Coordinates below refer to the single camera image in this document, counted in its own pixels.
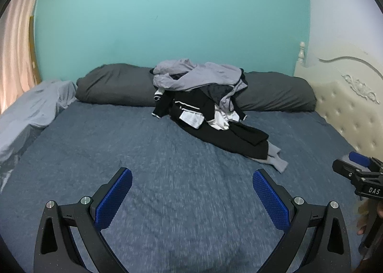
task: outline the metal screw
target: metal screw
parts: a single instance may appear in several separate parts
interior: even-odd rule
[[[83,198],[81,198],[80,200],[81,204],[88,204],[90,202],[90,197],[89,196],[84,196]]]
[[[294,198],[294,202],[298,205],[302,205],[304,203],[304,199],[301,197]]]
[[[47,208],[52,208],[54,206],[54,201],[50,200],[49,202],[47,202],[46,206]]]
[[[330,206],[331,206],[332,208],[338,208],[338,207],[339,207],[338,203],[335,202],[335,201],[332,201],[332,202],[330,203]]]

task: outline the blue gripper pad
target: blue gripper pad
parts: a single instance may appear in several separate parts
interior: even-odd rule
[[[289,211],[260,171],[254,172],[253,188],[269,214],[274,226],[286,232],[290,228]]]
[[[95,226],[102,230],[109,227],[125,196],[132,186],[133,176],[125,169],[96,208]]]
[[[370,159],[362,154],[356,153],[356,152],[350,152],[349,154],[349,160],[357,163],[363,167],[368,167],[371,163]]]

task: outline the curtain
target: curtain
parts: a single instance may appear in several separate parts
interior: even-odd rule
[[[35,2],[11,0],[0,18],[0,114],[37,82],[29,52]]]

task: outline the cream tufted headboard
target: cream tufted headboard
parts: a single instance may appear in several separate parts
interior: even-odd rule
[[[305,64],[301,43],[294,76],[313,87],[316,111],[357,152],[383,160],[383,66],[352,45],[315,53]]]

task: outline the gray pillow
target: gray pillow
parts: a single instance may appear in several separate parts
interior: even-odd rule
[[[155,106],[150,68],[130,64],[102,65],[77,80],[76,98],[82,102]]]
[[[245,73],[248,88],[236,96],[244,111],[314,111],[316,98],[309,83],[276,72]]]

